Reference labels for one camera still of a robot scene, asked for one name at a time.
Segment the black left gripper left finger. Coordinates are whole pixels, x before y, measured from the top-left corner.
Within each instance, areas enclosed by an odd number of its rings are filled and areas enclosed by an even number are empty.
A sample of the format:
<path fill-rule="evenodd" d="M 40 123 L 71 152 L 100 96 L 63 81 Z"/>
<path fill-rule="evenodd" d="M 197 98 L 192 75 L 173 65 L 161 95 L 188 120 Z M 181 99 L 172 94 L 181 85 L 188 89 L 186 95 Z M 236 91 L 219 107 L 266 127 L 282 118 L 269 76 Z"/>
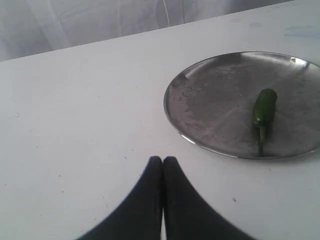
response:
<path fill-rule="evenodd" d="M 159 240 L 163 216 L 163 163 L 152 156 L 122 203 L 80 240 Z"/>

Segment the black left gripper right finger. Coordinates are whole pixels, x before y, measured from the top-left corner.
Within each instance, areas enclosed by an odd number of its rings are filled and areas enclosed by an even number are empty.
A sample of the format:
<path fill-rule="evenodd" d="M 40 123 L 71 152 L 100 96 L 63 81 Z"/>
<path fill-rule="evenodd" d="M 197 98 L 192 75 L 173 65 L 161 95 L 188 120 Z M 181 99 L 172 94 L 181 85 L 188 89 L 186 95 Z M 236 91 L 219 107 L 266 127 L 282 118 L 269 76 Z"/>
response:
<path fill-rule="evenodd" d="M 252 240 L 199 195 L 178 160 L 163 161 L 164 222 L 168 240 Z"/>

